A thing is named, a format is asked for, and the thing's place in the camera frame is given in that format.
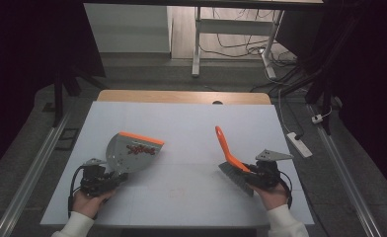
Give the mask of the pile of red crumbs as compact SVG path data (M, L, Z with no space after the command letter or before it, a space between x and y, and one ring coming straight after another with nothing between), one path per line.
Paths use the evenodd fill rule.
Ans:
M126 148L128 149L127 153L128 154L140 154L140 153L146 153L149 155L155 155L156 154L156 149L154 147L147 147L144 145L138 145L138 146L132 146L132 145L127 145Z

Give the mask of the orange brush with grey bristles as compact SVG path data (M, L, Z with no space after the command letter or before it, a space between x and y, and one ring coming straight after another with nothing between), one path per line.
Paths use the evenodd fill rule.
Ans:
M225 161L219 164L218 168L247 196L252 197L254 190L246 182L246 176L251 173L251 170L231 154L224 133L219 126L215 128L215 133L225 157Z

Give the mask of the white power strip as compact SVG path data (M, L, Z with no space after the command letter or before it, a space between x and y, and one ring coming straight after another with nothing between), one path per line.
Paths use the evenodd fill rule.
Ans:
M313 153L301 140L300 136L297 135L295 132L288 133L286 137L303 158L309 158L313 155Z

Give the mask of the white cabinet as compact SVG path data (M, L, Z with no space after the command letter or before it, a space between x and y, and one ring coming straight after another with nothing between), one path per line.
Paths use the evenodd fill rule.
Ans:
M170 9L166 6L85 3L100 52L169 53Z

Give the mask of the black metal stand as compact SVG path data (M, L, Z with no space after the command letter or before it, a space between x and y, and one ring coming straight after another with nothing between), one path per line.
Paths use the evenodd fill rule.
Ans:
M283 90L279 89L277 96L282 99L292 92L310 85L309 91L304 97L305 102L315 104L322 97L322 112L328 116L331 109L334 65L358 22L359 16L355 13L349 13L342 17L342 21L335 28L332 28L330 37L324 40L323 45L311 56L299 60L298 65L304 70L304 77Z
M63 119L63 90L66 90L67 94L71 97L77 97L82 92L78 78L84 79L91 85L101 89L108 90L109 87L94 76L84 72L77 66L69 66L59 69L54 76L54 122L53 127L58 127L61 120Z

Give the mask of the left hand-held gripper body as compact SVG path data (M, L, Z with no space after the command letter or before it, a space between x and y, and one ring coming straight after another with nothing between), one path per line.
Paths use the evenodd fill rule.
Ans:
M107 193L105 184L113 182L114 173L107 173L104 164L106 161L92 158L82 165L83 177L80 182L80 190L87 196L98 197Z

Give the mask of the person's left hand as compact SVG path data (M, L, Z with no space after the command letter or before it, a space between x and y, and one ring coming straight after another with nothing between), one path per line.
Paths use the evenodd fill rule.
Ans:
M103 205L115 193L116 191L110 191L98 197L90 197L82 191L77 191L73 198L72 210L94 219Z

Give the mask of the grey dustpan with orange edge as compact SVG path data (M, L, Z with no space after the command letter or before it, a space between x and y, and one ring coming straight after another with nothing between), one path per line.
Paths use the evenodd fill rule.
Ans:
M164 141L156 138L121 131L110 140L107 146L107 163L116 173L138 172L147 168L154 161L164 144ZM128 154L127 145L154 147L156 154Z

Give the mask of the white table mat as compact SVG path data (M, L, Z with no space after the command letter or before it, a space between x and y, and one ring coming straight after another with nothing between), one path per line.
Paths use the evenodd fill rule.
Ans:
M219 169L224 160L215 130L244 163L268 149L289 151L272 105L93 103L41 220L67 222L69 187L76 169L103 159L120 131L146 135L164 146L146 169L129 176L96 222L116 227L259 227L268 223L258 197L249 197Z

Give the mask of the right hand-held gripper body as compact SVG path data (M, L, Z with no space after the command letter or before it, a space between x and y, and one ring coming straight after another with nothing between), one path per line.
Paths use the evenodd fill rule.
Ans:
M256 166L259 167L258 172L254 172L254 179L260 180L263 183L263 190L269 190L276 187L278 184L285 186L285 181L280 177L281 172L278 170L277 161L292 159L291 154L280 153L265 149L256 156Z

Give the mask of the white metal desk frame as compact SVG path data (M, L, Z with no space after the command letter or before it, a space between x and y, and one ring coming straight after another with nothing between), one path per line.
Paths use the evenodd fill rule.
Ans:
M267 37L268 43L264 49L259 49L258 54L262 59L265 72L270 79L275 79L276 75L271 66L270 54L274 38L277 34L278 27L283 15L281 10L271 10L273 19L269 21L258 20L225 20L225 19L208 19L201 16L201 7L196 7L194 11L194 48L193 48L193 66L192 77L199 76L200 69L200 36L202 34L219 34L219 35L244 35Z

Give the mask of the person's right hand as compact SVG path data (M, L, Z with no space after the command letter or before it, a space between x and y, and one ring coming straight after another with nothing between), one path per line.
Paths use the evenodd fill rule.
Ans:
M281 184L270 190L262 190L252 185L250 185L250 188L260 196L266 210L272 210L287 204L287 193Z

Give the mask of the metal floor rail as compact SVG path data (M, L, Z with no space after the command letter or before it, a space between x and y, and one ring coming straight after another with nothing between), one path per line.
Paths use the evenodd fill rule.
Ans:
M344 162L343 156L341 155L334 139L319 123L314 123L314 126L317 128L324 147L327 150L327 153L331 158L334 167L336 168L338 176L344 186L350 202L353 205L353 208L366 236L383 237L373 214L371 213L365 199L363 198L361 192L354 182L350 171L348 170L348 167Z
M70 113L66 112L57 127L49 131L25 178L0 219L0 237L10 237L12 234L69 118Z

